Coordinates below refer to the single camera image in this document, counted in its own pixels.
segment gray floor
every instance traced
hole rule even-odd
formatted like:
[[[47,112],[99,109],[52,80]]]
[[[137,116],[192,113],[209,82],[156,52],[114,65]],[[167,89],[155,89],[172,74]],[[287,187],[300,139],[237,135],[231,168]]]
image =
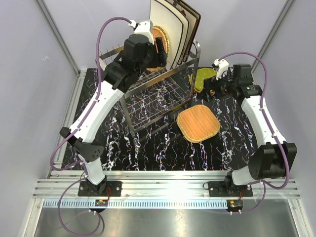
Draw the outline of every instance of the gray floor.
[[[255,205],[245,201],[245,210]],[[97,217],[84,214],[83,209],[62,209],[67,227],[87,234],[97,225]],[[286,201],[265,200],[260,209],[230,216],[223,210],[175,209],[108,209],[102,226],[94,236],[100,237],[298,237]],[[42,210],[36,237],[70,237],[60,226],[57,209]]]

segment wire rack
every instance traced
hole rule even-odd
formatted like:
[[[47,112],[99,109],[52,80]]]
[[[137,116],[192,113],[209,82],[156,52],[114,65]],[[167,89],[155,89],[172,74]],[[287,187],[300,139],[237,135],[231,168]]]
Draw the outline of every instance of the wire rack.
[[[186,63],[170,70],[162,68],[155,72],[145,71],[121,98],[119,108],[125,115],[130,133],[134,138],[136,132],[192,99],[200,56],[200,46],[196,40],[194,40],[193,46],[196,52],[190,52],[190,59]],[[123,46],[119,45],[118,48],[102,54],[100,59],[109,64],[121,50],[123,50]],[[171,76],[193,64],[193,82],[188,93]]]

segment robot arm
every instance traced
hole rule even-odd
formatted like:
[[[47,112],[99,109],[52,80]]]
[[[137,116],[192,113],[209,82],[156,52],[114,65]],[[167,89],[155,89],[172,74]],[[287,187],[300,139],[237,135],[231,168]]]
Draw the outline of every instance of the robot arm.
[[[258,150],[249,159],[248,166],[229,172],[226,176],[229,179],[227,183],[230,183],[231,186],[240,186],[264,178],[284,177],[286,175],[284,159],[275,136],[278,137],[284,148],[290,168],[297,149],[294,143],[287,143],[278,131],[267,109],[265,99],[263,99],[263,107],[260,107],[262,90],[259,85],[254,84],[251,66],[235,64],[232,79],[222,78],[223,72],[228,69],[226,60],[215,60],[214,66],[218,70],[216,79],[212,81],[213,90],[217,94],[232,95],[237,100],[250,121],[258,144]],[[264,109],[270,124],[265,120],[262,109]],[[271,133],[269,126],[275,131],[274,134]]]
[[[96,100],[96,91],[80,117],[69,128],[63,127],[60,130],[60,134],[66,138],[75,129],[78,129],[68,142],[84,162],[88,180],[92,186],[95,186],[97,193],[104,190],[106,182],[100,161],[104,147],[94,141],[101,123],[113,105],[147,68],[166,65],[166,53],[162,39],[156,38],[156,42],[154,41],[152,22],[146,20],[136,24],[135,21],[132,21],[130,26],[134,28],[134,34],[126,39],[124,49],[109,65],[103,64],[103,81],[98,100]],[[92,103],[95,103],[92,111],[78,128]]]

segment black marble table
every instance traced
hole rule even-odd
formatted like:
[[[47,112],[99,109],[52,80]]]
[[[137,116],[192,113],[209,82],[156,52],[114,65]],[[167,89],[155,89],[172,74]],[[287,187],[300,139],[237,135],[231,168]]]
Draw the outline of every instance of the black marble table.
[[[172,76],[184,92],[189,92],[189,76],[191,68],[187,68]],[[95,69],[88,69],[78,102],[77,119],[97,86]],[[170,104],[172,98],[157,100],[155,108],[163,108]],[[141,103],[133,100],[131,106]],[[248,160],[257,149],[256,139],[249,120],[240,106],[230,96],[217,98],[212,96],[209,102],[193,98],[193,105],[208,106],[221,124],[219,133],[201,143],[188,142],[182,135],[175,121],[183,109],[166,114],[159,121],[147,126],[136,134],[133,140],[126,118],[116,103],[107,115],[96,135],[96,141],[105,146],[101,155],[104,170],[234,170],[247,165]],[[67,146],[63,167],[77,160],[70,146]]]

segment white wall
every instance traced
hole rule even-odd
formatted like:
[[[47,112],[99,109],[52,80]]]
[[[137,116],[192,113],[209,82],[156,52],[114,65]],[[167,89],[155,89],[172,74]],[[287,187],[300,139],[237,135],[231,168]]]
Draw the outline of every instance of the white wall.
[[[298,153],[291,177],[316,234],[316,1],[298,0],[263,59],[269,83],[267,104],[280,132]],[[258,67],[256,81],[262,82]]]
[[[102,24],[111,17],[136,21],[149,17],[149,0],[44,0],[66,45],[81,69],[95,67],[95,45]],[[286,0],[187,0],[201,14],[196,39],[201,44],[200,66],[210,66],[234,51],[259,53]],[[110,24],[101,51],[111,50],[132,33],[127,23]],[[239,56],[231,59],[237,62]],[[254,60],[245,58],[244,62]]]
[[[20,232],[76,75],[35,1],[0,1],[1,236]]]

